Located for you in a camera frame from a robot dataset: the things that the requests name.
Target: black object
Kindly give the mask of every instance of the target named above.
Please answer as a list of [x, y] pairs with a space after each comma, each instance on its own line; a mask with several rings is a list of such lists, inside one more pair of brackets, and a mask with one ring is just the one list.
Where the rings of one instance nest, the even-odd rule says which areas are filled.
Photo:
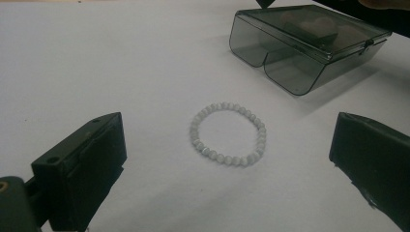
[[358, 0], [313, 0], [342, 13], [354, 16], [375, 26], [386, 28], [410, 38], [410, 12], [404, 10], [374, 10]]
[[410, 137], [372, 119], [339, 113], [330, 160], [368, 203], [410, 231]]
[[85, 231], [127, 159], [121, 113], [96, 118], [32, 163], [34, 177], [0, 178], [0, 231]]
[[256, 2], [262, 9], [266, 9], [271, 6], [271, 4], [275, 2], [275, 0], [256, 0]]

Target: transparent plastic box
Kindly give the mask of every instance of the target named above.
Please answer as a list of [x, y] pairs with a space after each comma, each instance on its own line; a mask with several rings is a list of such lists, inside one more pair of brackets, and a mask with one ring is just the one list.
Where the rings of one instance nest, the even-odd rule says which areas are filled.
[[232, 52], [301, 96], [370, 60], [391, 31], [315, 5], [235, 14]]

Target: screw hole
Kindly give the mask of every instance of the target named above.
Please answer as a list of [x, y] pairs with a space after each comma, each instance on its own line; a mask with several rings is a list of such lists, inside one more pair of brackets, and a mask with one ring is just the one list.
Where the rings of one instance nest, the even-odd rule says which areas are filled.
[[47, 163], [53, 164], [55, 162], [57, 162], [59, 160], [59, 158], [50, 158], [47, 160]]
[[9, 187], [7, 182], [0, 182], [0, 192], [5, 191]]

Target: hinged lid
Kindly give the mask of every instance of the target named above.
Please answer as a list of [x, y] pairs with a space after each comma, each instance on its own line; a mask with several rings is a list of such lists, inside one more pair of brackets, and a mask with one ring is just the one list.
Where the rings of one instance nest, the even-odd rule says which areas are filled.
[[236, 16], [324, 63], [366, 52], [392, 32], [315, 5], [244, 10]]

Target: hand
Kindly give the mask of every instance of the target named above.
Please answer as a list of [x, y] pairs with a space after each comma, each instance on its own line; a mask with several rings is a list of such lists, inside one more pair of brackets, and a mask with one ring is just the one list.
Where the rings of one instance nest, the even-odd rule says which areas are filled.
[[359, 0], [359, 2], [373, 9], [399, 9], [410, 11], [410, 0]]

